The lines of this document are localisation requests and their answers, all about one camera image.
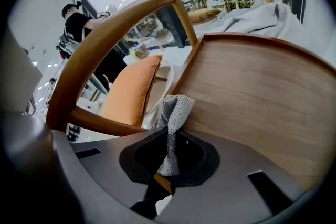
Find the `black cap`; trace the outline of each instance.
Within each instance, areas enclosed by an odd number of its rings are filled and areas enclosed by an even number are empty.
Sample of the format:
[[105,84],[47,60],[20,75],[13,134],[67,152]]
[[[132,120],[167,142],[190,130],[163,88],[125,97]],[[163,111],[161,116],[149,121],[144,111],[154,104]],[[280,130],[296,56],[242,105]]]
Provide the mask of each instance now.
[[62,9],[62,16],[63,18],[65,17],[66,13],[68,12],[68,9],[71,9],[72,7],[76,7],[77,9],[79,8],[78,5],[75,4],[67,4],[65,7]]

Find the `pillow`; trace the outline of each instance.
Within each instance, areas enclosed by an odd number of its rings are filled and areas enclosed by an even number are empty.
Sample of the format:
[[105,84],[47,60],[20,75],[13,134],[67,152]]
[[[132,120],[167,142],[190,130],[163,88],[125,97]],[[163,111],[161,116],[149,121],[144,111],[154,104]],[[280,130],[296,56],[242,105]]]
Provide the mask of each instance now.
[[194,12],[189,13],[190,21],[193,24],[205,23],[216,17],[220,13],[220,10],[217,8],[202,8],[195,10]]
[[126,66],[114,81],[101,115],[141,127],[162,55],[154,55]]

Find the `wooden chair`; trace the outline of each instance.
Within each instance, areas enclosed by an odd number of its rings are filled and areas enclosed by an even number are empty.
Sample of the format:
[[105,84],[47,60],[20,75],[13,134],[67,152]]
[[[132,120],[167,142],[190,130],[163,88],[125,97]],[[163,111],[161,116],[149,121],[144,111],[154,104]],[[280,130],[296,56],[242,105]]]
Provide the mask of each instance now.
[[335,150],[336,70],[313,53],[275,38],[208,33],[197,39],[181,0],[138,0],[95,29],[58,79],[48,126],[65,131],[69,122],[117,136],[143,130],[85,111],[76,101],[111,44],[168,4],[192,45],[167,91],[195,99],[184,128],[249,145],[294,176],[303,189],[318,183]]

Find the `black slot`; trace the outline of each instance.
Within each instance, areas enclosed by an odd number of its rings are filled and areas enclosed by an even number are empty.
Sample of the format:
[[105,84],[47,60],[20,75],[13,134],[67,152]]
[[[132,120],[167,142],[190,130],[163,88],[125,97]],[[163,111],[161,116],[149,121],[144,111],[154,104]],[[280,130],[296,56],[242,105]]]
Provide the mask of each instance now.
[[[220,163],[219,153],[213,145],[182,130],[176,132],[175,154],[180,173],[165,177],[174,188],[202,184]],[[119,163],[132,181],[148,185],[166,155],[167,128],[125,147]]]
[[280,213],[292,204],[292,201],[264,172],[256,172],[247,176],[273,215]]
[[101,153],[101,151],[99,149],[92,148],[92,149],[86,150],[86,151],[75,152],[75,155],[77,156],[77,158],[82,159],[82,158],[86,158],[86,157],[96,155],[98,153]]

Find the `black shirt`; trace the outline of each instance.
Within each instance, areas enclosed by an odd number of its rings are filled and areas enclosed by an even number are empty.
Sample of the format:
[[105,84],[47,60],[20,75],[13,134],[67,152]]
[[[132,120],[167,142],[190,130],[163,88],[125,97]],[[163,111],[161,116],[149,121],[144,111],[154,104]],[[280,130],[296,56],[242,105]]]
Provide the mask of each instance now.
[[[64,35],[72,38],[76,42],[82,42],[82,29],[90,17],[83,15],[82,13],[72,14],[66,21],[64,26]],[[90,34],[92,30],[84,28],[84,37]]]
[[[82,13],[72,14],[65,22],[64,35],[73,39],[76,42],[82,42],[82,30],[84,25],[90,17],[83,15]],[[92,30],[84,28],[84,37],[91,33]],[[123,61],[114,49],[112,49],[101,63],[97,66],[94,74],[103,83],[106,75],[110,82],[114,82],[118,74],[126,67],[126,63]]]

